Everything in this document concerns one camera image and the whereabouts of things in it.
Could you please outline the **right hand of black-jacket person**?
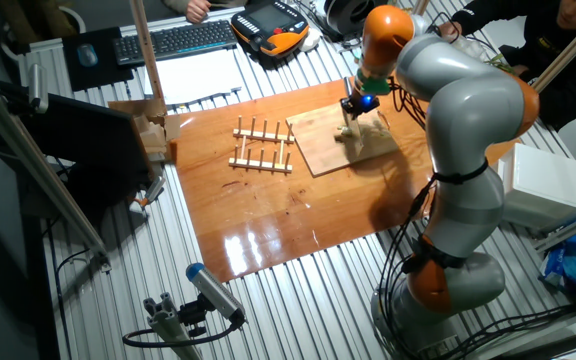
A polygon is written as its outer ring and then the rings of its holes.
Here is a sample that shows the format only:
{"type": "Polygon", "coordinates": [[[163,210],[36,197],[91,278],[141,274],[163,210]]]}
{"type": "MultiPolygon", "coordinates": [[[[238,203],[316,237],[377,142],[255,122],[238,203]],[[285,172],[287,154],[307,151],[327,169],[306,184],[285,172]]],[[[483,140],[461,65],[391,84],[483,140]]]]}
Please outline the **right hand of black-jacket person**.
{"type": "Polygon", "coordinates": [[[462,34],[462,26],[458,22],[445,22],[438,29],[441,37],[447,41],[455,41],[462,34]]]}

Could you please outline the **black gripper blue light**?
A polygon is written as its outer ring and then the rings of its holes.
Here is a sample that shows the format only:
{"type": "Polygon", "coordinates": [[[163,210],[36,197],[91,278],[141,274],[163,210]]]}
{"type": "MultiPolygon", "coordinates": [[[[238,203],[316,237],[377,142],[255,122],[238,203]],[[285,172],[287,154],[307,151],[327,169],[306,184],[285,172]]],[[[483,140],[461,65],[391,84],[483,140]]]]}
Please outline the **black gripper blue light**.
{"type": "Polygon", "coordinates": [[[359,93],[353,93],[349,97],[341,100],[342,109],[346,113],[344,115],[346,124],[352,122],[352,116],[354,116],[353,121],[358,123],[364,113],[372,111],[379,105],[379,98],[371,94],[361,95],[359,93]]]}

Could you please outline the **hand of grey-sleeved person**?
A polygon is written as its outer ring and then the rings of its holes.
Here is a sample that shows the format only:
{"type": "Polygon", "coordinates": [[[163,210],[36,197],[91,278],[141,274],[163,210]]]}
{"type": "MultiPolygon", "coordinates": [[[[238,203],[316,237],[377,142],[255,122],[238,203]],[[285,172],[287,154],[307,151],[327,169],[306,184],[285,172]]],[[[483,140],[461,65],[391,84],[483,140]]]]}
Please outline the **hand of grey-sleeved person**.
{"type": "Polygon", "coordinates": [[[185,15],[190,23],[201,23],[210,11],[209,0],[189,0],[185,9],[185,15]]]}

